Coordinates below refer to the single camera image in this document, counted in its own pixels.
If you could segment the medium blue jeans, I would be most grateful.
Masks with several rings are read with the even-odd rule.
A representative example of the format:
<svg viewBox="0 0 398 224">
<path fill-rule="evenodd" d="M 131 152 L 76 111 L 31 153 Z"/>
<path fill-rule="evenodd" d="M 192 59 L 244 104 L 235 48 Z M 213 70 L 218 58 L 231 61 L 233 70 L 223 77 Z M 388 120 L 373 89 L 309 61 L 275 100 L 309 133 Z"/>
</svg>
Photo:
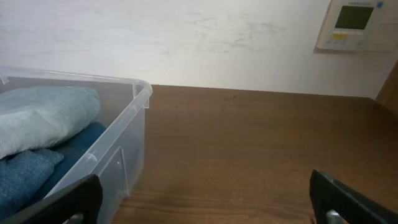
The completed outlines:
<svg viewBox="0 0 398 224">
<path fill-rule="evenodd" d="M 1 160 L 1 219 L 15 214 L 54 173 L 64 155 L 49 149 L 23 151 Z"/>
</svg>

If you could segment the light blue jeans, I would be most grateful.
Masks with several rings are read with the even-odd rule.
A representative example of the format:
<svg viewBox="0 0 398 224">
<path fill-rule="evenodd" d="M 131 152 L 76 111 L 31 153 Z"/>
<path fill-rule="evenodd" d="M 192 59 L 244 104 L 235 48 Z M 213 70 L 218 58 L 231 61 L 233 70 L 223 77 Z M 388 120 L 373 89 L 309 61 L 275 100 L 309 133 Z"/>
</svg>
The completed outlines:
<svg viewBox="0 0 398 224">
<path fill-rule="evenodd" d="M 1 158 L 51 147 L 85 129 L 100 114 L 92 88 L 36 86 L 1 94 Z"/>
</svg>

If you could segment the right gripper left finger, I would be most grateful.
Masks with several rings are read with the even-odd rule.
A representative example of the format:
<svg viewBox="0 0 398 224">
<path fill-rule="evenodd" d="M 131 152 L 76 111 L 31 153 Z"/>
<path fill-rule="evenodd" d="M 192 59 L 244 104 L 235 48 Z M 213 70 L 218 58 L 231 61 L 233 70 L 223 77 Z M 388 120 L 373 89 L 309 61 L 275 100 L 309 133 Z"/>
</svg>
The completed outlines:
<svg viewBox="0 0 398 224">
<path fill-rule="evenodd" d="M 81 216 L 82 223 L 96 223 L 102 201 L 99 177 L 90 174 L 2 220 L 1 224 L 64 223 L 74 215 Z"/>
</svg>

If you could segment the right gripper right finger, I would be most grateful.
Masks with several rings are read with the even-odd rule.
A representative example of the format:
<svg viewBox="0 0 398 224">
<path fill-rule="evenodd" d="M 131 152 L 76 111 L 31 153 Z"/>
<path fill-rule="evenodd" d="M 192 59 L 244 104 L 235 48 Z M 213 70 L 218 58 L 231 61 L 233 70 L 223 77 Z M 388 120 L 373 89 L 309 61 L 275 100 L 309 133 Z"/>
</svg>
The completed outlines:
<svg viewBox="0 0 398 224">
<path fill-rule="evenodd" d="M 309 195 L 317 224 L 397 223 L 397 214 L 332 176 L 313 170 Z"/>
</svg>

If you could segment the blue shirt bundle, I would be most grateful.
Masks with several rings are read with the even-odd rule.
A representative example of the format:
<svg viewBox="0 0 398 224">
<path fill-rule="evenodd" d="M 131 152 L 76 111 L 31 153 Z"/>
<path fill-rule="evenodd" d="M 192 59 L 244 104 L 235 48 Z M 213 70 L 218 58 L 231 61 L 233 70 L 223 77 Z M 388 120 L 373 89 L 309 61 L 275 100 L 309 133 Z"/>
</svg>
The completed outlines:
<svg viewBox="0 0 398 224">
<path fill-rule="evenodd" d="M 64 158 L 55 166 L 53 174 L 41 185 L 38 191 L 36 191 L 22 208 L 29 207 L 42 200 L 105 130 L 106 127 L 104 125 L 99 122 L 94 122 L 69 140 L 51 147 L 50 150 L 61 153 Z"/>
</svg>

